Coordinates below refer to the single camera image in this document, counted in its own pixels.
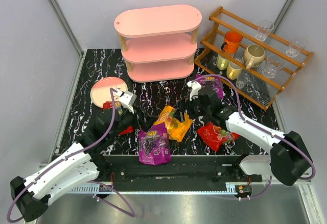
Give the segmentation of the purple candy bag back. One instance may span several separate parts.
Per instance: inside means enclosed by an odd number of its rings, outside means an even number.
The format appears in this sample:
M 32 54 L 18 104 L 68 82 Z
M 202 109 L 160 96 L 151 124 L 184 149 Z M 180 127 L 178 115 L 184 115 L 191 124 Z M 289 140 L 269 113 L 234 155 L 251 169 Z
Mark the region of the purple candy bag back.
M 206 77 L 205 75 L 197 74 L 196 80 L 201 84 L 201 86 L 212 87 L 216 91 L 219 99 L 224 97 L 223 84 L 219 78 L 212 76 Z

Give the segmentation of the purple candy bag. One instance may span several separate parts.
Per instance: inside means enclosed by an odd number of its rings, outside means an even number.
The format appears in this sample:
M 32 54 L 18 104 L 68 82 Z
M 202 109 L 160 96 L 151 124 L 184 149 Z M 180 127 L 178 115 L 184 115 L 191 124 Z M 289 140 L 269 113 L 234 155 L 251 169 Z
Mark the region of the purple candy bag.
M 206 77 L 205 75 L 197 74 L 196 80 L 201 84 L 201 86 L 212 87 L 216 91 L 219 99 L 224 97 L 223 84 L 219 78 L 212 76 Z
M 164 123 L 153 125 L 138 134 L 139 162 L 146 165 L 166 164 L 171 160 L 169 134 Z

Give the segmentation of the purple candy bag front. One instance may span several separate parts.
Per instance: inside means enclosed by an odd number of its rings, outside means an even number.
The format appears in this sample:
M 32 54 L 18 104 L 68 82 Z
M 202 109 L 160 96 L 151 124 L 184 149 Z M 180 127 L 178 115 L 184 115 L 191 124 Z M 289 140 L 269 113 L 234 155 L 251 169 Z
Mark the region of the purple candy bag front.
M 139 162 L 146 165 L 166 164 L 171 160 L 169 134 L 164 123 L 153 125 L 138 134 Z

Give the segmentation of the orange candy bag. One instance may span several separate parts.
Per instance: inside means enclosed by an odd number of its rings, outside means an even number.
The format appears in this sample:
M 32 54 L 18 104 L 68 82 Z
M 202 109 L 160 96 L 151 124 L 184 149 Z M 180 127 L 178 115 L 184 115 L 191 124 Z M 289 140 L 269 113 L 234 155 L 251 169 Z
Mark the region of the orange candy bag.
M 164 123 L 169 134 L 170 140 L 182 142 L 184 136 L 190 129 L 193 120 L 184 112 L 184 120 L 181 122 L 175 115 L 179 115 L 177 109 L 166 105 L 161 111 L 158 119 L 154 122 L 154 126 Z

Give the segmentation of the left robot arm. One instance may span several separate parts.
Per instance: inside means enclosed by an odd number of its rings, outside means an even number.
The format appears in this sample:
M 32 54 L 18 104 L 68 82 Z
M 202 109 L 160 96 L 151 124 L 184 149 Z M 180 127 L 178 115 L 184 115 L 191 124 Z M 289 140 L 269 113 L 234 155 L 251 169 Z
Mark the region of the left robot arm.
M 84 133 L 58 158 L 29 177 L 15 177 L 10 182 L 13 203 L 21 218 L 31 222 L 40 217 L 59 197 L 89 181 L 103 181 L 112 176 L 110 164 L 102 152 L 118 135 L 133 127 L 147 131 L 155 117 L 142 108 L 134 113 L 123 109 L 101 111 Z

